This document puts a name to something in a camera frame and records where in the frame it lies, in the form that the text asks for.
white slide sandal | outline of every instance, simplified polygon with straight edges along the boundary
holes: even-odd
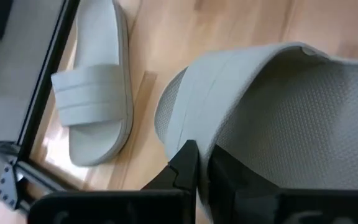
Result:
[[[168,159],[196,141],[209,217],[216,144],[280,187],[358,190],[358,60],[299,42],[206,54],[163,91],[155,130]]]
[[[111,0],[82,1],[76,22],[74,69],[54,74],[52,84],[72,163],[94,166],[114,157],[132,128],[127,27]]]

slide sandal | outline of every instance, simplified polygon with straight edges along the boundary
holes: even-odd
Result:
[[[116,155],[132,127],[127,27],[111,0],[82,1],[77,12],[74,69],[52,76],[70,159],[93,166]]]
[[[163,91],[155,130],[168,159],[196,140],[208,214],[215,144],[280,187],[358,189],[358,61],[298,42],[206,54]]]

wooden floor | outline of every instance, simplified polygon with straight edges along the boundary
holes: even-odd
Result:
[[[358,0],[119,0],[129,27],[134,126],[108,164],[79,168],[50,96],[32,158],[81,189],[140,189],[167,163],[154,111],[167,83],[199,55],[286,41],[358,58]],[[67,67],[71,40],[62,68]],[[198,223],[207,223],[197,212]],[[0,203],[0,223],[24,223]]]

gray wall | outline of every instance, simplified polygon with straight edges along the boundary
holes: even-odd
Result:
[[[0,140],[18,138],[61,3],[14,0],[0,41]]]

hardwood floor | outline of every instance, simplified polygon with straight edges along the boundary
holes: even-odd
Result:
[[[167,158],[154,133],[158,98],[181,69],[206,51],[302,41],[329,54],[358,58],[358,0],[118,1],[129,28],[135,109],[128,143],[108,164],[73,166],[67,129],[58,123],[51,95],[32,155],[85,190],[140,189],[162,170]],[[62,67],[70,61],[70,49]],[[0,214],[4,209],[0,204]],[[197,216],[198,223],[208,222],[201,210]],[[17,219],[3,223],[23,223]]]

